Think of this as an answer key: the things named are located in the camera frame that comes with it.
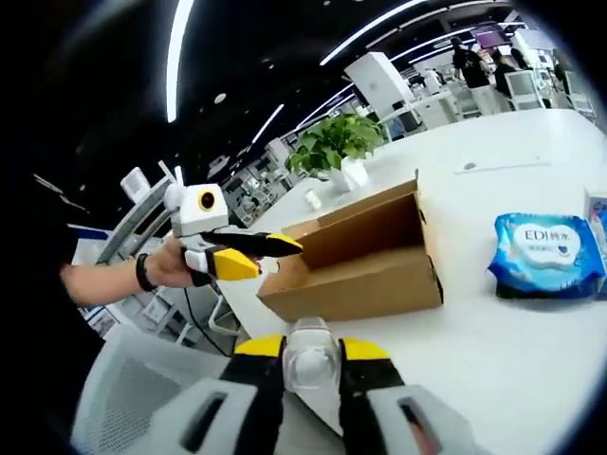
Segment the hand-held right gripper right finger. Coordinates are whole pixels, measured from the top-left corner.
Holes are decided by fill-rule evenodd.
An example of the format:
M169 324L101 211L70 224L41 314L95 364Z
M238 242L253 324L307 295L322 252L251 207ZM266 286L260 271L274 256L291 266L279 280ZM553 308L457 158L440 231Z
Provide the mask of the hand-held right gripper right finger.
M430 391L407 385L372 341L340 339L342 440L348 454L487 454L469 422Z

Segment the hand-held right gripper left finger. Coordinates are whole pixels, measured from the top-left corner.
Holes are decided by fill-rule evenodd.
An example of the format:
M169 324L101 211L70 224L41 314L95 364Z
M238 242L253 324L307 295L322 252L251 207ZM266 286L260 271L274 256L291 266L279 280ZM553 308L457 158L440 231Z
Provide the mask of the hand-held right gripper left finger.
M158 409L138 454L272 454L284 417L285 336L239 345L217 378L205 377Z

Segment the person's left hand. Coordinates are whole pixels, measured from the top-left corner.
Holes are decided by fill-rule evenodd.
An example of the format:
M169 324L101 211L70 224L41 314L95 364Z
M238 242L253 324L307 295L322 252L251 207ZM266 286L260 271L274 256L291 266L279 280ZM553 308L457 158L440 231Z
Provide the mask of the person's left hand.
M146 257L143 268L147 281L154 287L193 286L191 270L181 257L181 244L173 236L165 237L161 245Z

